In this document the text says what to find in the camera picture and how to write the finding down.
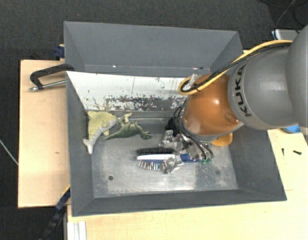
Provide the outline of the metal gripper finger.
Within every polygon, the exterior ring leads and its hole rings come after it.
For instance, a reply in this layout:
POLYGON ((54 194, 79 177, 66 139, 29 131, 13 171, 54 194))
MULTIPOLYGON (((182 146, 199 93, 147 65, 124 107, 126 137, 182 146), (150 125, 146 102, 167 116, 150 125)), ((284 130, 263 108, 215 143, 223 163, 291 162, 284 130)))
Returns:
POLYGON ((176 149, 179 145, 180 139, 180 134, 174 135, 173 130, 166 130, 161 141, 162 147, 167 149, 176 149))
POLYGON ((164 170, 163 170, 164 173, 171 174, 175 170, 178 170, 181 166, 183 166, 184 163, 180 156, 174 156, 164 160, 163 165, 164 165, 164 170))

